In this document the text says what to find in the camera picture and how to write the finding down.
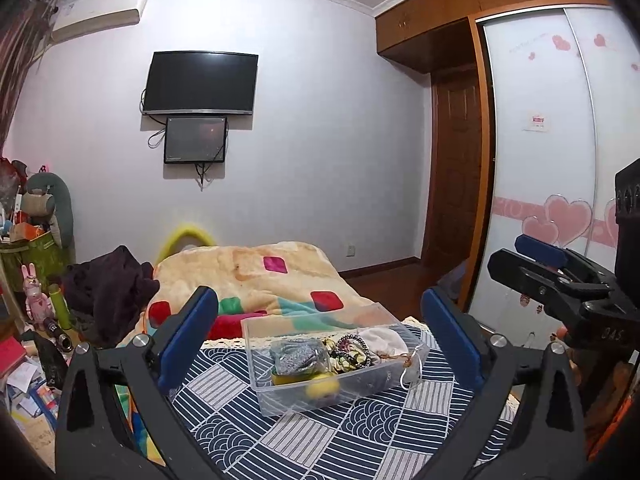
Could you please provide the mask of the orange sleeve forearm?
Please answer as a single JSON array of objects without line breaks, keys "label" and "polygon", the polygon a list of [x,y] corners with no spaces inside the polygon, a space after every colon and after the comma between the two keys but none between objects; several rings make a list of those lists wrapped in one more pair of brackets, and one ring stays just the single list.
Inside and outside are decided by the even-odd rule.
[{"label": "orange sleeve forearm", "polygon": [[587,460],[593,462],[639,395],[639,362],[618,363],[585,419]]}]

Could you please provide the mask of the right hand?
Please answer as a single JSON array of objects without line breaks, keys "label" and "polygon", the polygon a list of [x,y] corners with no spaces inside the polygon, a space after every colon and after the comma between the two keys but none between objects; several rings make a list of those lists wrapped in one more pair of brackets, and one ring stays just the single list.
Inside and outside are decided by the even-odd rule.
[{"label": "right hand", "polygon": [[568,330],[565,326],[559,327],[555,332],[555,338],[562,344],[565,349],[565,353],[570,359],[570,369],[573,372],[573,376],[576,385],[580,385],[582,382],[582,372],[579,369],[578,364],[575,362],[576,351],[567,344],[566,337],[568,336]]}]

